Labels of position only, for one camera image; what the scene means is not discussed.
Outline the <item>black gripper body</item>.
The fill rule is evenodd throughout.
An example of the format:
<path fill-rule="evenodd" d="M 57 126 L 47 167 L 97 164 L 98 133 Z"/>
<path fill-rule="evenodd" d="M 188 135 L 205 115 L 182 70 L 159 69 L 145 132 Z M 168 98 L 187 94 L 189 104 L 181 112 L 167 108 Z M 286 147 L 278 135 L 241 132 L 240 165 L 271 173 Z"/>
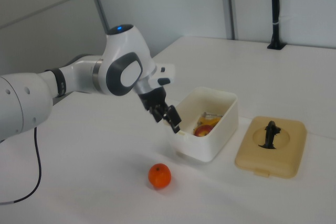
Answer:
<path fill-rule="evenodd" d="M 166 91 L 163 87 L 156 88 L 148 93 L 139 94 L 138 96 L 147 111 L 156 107 L 162 109 L 168 108 L 165 102 Z"/>

